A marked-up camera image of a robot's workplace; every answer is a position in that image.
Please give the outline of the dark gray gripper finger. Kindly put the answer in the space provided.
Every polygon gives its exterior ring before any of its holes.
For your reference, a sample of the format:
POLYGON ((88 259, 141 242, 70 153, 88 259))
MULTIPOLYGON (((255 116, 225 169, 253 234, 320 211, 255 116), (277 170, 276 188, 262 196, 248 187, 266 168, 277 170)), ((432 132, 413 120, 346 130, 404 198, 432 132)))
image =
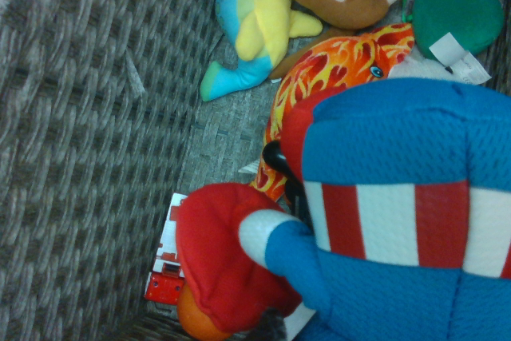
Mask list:
POLYGON ((274 308, 267 309, 259 323, 248 333, 250 341, 284 341, 286 339, 284 317, 274 308))

